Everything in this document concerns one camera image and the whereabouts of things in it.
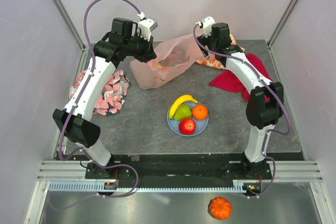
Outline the pink translucent plastic bag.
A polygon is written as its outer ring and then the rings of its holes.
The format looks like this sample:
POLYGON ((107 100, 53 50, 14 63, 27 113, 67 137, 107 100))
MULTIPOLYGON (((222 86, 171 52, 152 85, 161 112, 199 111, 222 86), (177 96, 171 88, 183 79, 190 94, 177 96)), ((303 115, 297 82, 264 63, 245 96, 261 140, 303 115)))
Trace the pink translucent plastic bag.
POLYGON ((135 80, 144 90, 161 87, 204 57, 192 34, 163 41, 154 52, 156 58, 147 63, 138 60, 130 63, 135 80))

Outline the yellow fake banana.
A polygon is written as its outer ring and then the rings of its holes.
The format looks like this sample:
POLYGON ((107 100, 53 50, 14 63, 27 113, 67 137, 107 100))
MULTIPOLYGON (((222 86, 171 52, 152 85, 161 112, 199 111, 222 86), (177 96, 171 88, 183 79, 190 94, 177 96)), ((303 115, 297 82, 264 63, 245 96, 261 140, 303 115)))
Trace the yellow fake banana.
POLYGON ((198 101, 193 98, 192 95, 190 94, 184 94, 182 96, 180 96, 179 98, 177 98, 173 104, 171 105, 169 111, 168 111, 168 118, 171 120, 173 119, 173 116, 175 115, 175 112, 177 111, 177 108, 183 104, 184 102, 194 102, 194 103, 198 103, 198 101))

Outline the orange fake orange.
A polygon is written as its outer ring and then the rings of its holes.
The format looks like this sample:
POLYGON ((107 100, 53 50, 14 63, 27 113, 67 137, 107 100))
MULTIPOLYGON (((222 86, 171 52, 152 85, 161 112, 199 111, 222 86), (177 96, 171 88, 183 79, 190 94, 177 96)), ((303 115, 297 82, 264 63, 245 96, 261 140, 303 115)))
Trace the orange fake orange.
POLYGON ((192 116, 196 120, 204 120, 208 116, 208 108, 202 104, 197 104, 195 107, 192 109, 192 116))

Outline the green fake pear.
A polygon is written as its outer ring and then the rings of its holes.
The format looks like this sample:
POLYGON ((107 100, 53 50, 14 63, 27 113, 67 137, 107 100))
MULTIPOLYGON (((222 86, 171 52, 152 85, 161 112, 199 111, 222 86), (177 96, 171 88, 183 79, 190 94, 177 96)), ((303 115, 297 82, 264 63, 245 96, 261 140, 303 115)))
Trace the green fake pear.
POLYGON ((185 118, 191 118, 192 117, 192 110, 188 106, 188 104, 181 104, 178 106, 173 119, 176 121, 183 120, 185 118))

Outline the red fake apple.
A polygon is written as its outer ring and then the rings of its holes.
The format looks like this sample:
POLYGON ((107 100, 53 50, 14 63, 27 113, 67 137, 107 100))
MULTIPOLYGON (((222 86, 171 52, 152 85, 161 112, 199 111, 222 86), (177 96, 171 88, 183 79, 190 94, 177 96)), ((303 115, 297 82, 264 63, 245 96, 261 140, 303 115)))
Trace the red fake apple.
POLYGON ((192 118, 182 119, 178 126, 182 135, 192 135, 196 131, 196 123, 192 118))

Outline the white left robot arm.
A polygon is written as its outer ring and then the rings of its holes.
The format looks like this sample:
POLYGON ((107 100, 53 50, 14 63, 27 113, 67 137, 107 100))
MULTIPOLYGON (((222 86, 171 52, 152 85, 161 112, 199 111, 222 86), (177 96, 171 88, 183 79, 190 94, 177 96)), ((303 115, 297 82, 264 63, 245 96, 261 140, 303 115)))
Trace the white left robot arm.
POLYGON ((60 137, 66 137, 86 151, 98 164, 97 173, 103 178, 114 175, 115 165, 112 154, 99 139, 100 127, 91 122, 94 107, 106 81, 126 57, 134 57, 140 62, 156 58, 152 31, 157 26, 156 20, 150 18, 143 18, 138 23, 115 18, 110 32, 94 45, 88 69, 77 91, 62 110, 53 112, 60 137))

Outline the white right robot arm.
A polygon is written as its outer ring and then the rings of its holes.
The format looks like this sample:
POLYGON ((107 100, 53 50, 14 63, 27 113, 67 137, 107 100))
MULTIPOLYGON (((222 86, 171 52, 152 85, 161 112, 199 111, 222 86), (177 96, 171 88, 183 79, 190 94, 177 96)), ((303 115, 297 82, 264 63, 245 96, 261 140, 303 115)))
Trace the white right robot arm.
POLYGON ((257 163, 266 159, 270 133, 283 116, 283 86, 265 77, 252 65, 243 50, 233 44, 226 23, 217 23, 212 17, 206 17, 195 27, 203 31, 201 36, 195 38, 203 54, 214 54, 249 94, 246 117, 250 124, 250 135, 244 151, 248 161, 241 164, 240 172, 245 178, 254 178, 259 173, 257 163))

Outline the orange fake pumpkin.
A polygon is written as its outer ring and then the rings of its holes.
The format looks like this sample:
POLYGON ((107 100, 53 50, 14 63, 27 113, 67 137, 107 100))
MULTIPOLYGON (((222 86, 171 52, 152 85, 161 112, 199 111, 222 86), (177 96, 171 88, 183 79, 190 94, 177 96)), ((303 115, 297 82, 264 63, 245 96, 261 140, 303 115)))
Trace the orange fake pumpkin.
POLYGON ((213 198, 208 208, 210 215, 218 220, 228 219, 232 214, 231 203, 223 197, 213 198))

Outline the red cloth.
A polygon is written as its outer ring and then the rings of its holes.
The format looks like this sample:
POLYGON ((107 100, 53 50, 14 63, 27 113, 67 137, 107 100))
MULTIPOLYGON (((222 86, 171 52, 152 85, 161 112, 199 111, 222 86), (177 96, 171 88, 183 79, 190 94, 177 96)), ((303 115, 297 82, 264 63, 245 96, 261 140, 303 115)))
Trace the red cloth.
MULTIPOLYGON (((268 74, 263 62, 253 54, 247 54, 247 59, 250 63, 266 78, 272 80, 268 74)), ((216 78, 214 78, 209 84, 209 86, 216 87, 232 93, 241 93, 241 97, 248 102, 249 93, 245 86, 238 80, 238 78, 229 70, 223 71, 216 78)))

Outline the pink navy patterned cloth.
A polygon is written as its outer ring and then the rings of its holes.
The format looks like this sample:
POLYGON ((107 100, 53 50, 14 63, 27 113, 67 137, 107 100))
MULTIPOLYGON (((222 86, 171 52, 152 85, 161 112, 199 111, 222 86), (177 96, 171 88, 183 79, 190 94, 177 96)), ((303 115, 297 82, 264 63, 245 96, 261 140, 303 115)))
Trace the pink navy patterned cloth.
POLYGON ((92 114, 100 114, 103 116, 112 115, 121 110, 125 103, 124 97, 131 81, 126 77, 123 70, 118 70, 112 74, 106 81, 92 114))

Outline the blue plate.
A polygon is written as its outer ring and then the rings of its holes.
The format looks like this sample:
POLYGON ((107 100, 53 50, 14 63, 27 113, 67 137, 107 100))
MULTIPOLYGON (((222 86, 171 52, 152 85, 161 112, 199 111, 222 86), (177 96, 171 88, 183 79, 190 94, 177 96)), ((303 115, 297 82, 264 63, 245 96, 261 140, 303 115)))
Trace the blue plate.
POLYGON ((168 126, 170 127, 170 129, 173 132, 175 132, 176 134, 178 134, 180 136, 189 137, 189 136, 199 135, 200 133, 202 133, 206 129, 206 127, 208 125, 208 120, 209 120, 209 110, 208 110, 208 108, 200 102, 195 103, 193 101, 187 101, 187 102, 184 102, 183 104, 188 105, 188 107, 191 109, 191 111, 193 110, 193 108, 195 106, 198 106, 198 105, 201 105, 201 106, 205 107, 207 109, 206 117, 204 117, 202 120, 198 120, 195 117, 193 117, 193 115, 192 115, 191 118, 195 122, 196 128, 195 128, 195 131, 192 134, 186 135, 186 134, 183 134, 179 129, 180 120, 174 120, 174 119, 169 118, 169 112, 170 112, 170 109, 171 109, 171 107, 169 107, 168 111, 167 111, 167 114, 166 114, 166 120, 167 120, 168 126))

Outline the left aluminium frame post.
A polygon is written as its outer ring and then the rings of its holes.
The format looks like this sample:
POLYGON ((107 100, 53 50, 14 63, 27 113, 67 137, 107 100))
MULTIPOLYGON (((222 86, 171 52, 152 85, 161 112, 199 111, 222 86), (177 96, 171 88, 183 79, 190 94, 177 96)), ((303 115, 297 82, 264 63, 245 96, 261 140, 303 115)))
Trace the left aluminium frame post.
POLYGON ((78 45, 78 47, 84 51, 86 46, 85 43, 83 42, 83 40, 81 39, 78 31, 76 30, 64 4, 62 3, 61 0, 52 0, 53 4, 55 5, 58 13, 61 15, 61 18, 63 19, 63 21, 65 22, 68 30, 70 31, 72 37, 74 38, 76 44, 78 45))

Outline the aluminium frame post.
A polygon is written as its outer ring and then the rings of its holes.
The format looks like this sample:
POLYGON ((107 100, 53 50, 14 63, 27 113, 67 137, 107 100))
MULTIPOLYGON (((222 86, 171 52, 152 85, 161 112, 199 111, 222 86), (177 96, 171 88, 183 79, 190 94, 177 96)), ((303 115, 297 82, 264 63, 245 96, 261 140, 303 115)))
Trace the aluminium frame post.
POLYGON ((267 46, 270 49, 273 44, 275 43, 276 39, 280 35, 281 31, 283 30, 285 24, 287 23, 289 17, 295 10, 297 4, 299 3, 300 0, 290 0, 287 7, 285 8, 284 13, 282 14, 279 22, 277 23, 274 31, 272 32, 269 40, 267 41, 267 46))
POLYGON ((81 39, 78 31, 76 30, 64 4, 62 3, 61 0, 52 0, 53 4, 55 5, 58 13, 61 15, 61 18, 63 19, 63 21, 65 22, 68 30, 70 31, 72 37, 74 38, 76 44, 78 45, 78 47, 84 51, 86 46, 85 43, 83 42, 83 40, 81 39))

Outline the right aluminium frame post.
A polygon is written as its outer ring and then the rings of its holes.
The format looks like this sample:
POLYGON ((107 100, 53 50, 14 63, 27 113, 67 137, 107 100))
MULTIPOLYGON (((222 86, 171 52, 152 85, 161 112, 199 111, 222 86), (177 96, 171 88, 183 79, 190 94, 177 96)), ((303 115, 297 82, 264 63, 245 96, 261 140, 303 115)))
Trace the right aluminium frame post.
POLYGON ((274 31, 272 32, 269 40, 267 41, 267 46, 270 49, 273 44, 275 43, 276 39, 280 35, 281 31, 283 30, 285 24, 287 23, 289 17, 295 10, 297 4, 299 3, 300 0, 290 0, 287 7, 285 8, 284 13, 282 14, 279 22, 277 23, 274 31))

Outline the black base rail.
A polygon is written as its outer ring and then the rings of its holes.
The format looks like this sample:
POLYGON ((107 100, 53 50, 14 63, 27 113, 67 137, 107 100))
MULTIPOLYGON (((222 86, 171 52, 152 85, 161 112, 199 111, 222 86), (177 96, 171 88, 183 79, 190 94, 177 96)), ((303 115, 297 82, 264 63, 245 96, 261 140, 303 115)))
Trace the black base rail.
POLYGON ((251 163, 244 154, 115 155, 109 165, 127 164, 139 177, 198 176, 211 179, 271 179, 266 160, 251 163))

